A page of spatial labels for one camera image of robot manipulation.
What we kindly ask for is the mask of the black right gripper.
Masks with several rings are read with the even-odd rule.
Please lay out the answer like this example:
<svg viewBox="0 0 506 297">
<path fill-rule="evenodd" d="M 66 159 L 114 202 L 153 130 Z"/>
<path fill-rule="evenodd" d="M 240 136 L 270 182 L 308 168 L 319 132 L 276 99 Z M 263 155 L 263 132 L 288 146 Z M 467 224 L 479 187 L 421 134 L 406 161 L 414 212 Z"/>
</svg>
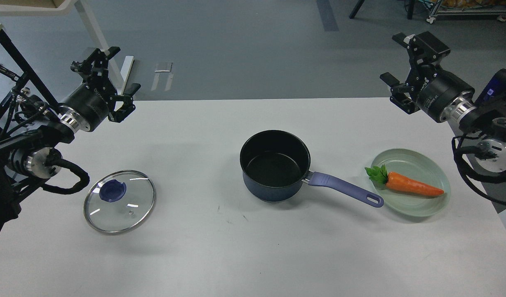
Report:
<svg viewBox="0 0 506 297">
<path fill-rule="evenodd" d="M 390 101 L 405 113 L 411 115 L 421 109 L 432 120 L 442 123 L 445 109 L 456 98 L 474 94 L 475 89 L 468 83 L 448 71 L 441 72 L 440 62 L 451 50 L 431 32 L 398 33 L 392 36 L 392 40 L 404 47 L 409 55 L 410 71 L 406 82 L 423 81 L 415 103 L 408 96 L 413 90 L 411 86 L 400 83 L 391 73 L 380 75 L 391 92 Z"/>
</svg>

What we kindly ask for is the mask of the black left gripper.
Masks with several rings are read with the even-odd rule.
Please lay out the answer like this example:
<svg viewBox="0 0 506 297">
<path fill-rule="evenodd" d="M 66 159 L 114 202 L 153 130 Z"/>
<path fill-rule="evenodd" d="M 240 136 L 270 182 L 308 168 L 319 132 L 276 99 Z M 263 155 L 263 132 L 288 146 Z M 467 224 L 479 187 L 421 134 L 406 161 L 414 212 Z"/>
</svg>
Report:
<svg viewBox="0 0 506 297">
<path fill-rule="evenodd" d="M 82 62 L 72 62 L 71 70 L 82 78 L 83 84 L 59 103 L 59 119 L 74 133 L 94 131 L 108 113 L 110 122 L 120 123 L 136 109 L 133 97 L 141 84 L 132 83 L 117 94 L 109 78 L 109 61 L 118 52 L 119 47 L 110 47 L 106 52 L 96 48 Z"/>
</svg>

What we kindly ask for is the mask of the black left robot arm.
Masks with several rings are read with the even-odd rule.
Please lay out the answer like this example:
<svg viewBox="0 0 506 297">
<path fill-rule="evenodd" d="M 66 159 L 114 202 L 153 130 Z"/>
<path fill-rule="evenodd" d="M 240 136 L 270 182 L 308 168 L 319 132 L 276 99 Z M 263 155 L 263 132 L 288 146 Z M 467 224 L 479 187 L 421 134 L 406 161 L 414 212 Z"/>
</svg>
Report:
<svg viewBox="0 0 506 297">
<path fill-rule="evenodd" d="M 109 79 L 109 62 L 119 51 L 94 49 L 84 61 L 72 62 L 82 83 L 60 103 L 30 94 L 25 83 L 32 81 L 31 71 L 19 77 L 0 65 L 0 73 L 16 81 L 10 104 L 0 104 L 0 232 L 34 191 L 74 194 L 89 184 L 88 173 L 56 146 L 71 143 L 79 130 L 92 132 L 105 119 L 122 122 L 135 110 L 140 84 L 119 93 Z"/>
</svg>

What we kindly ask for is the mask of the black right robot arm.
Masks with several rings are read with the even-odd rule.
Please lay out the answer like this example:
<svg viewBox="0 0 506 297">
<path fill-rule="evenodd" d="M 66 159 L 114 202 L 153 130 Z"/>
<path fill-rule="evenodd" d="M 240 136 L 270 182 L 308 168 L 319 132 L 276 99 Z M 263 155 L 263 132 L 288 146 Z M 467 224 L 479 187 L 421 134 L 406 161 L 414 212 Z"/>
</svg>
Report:
<svg viewBox="0 0 506 297">
<path fill-rule="evenodd" d="M 452 139 L 452 153 L 462 180 L 481 197 L 506 205 L 472 183 L 506 183 L 506 69 L 474 99 L 472 86 L 440 66 L 450 49 L 435 35 L 398 33 L 392 39 L 406 49 L 410 71 L 404 82 L 391 73 L 380 75 L 390 101 L 407 114 L 423 111 L 436 123 L 457 125 L 461 134 Z"/>
</svg>

